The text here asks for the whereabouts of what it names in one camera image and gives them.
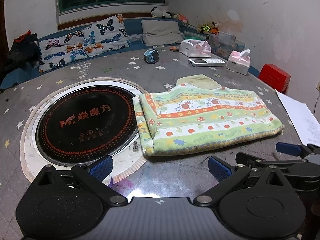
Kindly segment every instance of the star pattern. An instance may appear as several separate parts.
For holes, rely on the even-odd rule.
[[[17,124],[17,127],[18,127],[18,130],[19,130],[19,128],[20,128],[20,126],[22,126],[23,125],[23,120],[22,121],[20,121],[18,124]]]
[[[169,84],[167,83],[167,84],[164,84],[164,87],[165,87],[165,88],[172,88],[172,85],[169,85]]]
[[[29,108],[30,112],[35,108],[36,108],[36,106],[31,106],[31,108]]]

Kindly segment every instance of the red stool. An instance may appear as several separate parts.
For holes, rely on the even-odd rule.
[[[273,64],[265,64],[258,78],[283,94],[290,81],[290,75]]]

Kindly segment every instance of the metal screw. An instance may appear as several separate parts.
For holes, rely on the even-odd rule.
[[[115,195],[110,198],[110,202],[113,204],[121,204],[124,201],[125,201],[125,197],[120,195]]]
[[[210,203],[212,201],[212,198],[206,195],[202,195],[196,198],[197,201],[201,204],[207,204]]]

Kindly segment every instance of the device screen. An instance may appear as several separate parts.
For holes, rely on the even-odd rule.
[[[205,60],[203,60],[203,59],[193,59],[192,60],[193,62],[195,62],[195,63],[207,63]]]

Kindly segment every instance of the sheet of paper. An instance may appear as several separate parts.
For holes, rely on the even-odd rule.
[[[303,145],[320,146],[320,124],[306,104],[276,91]]]

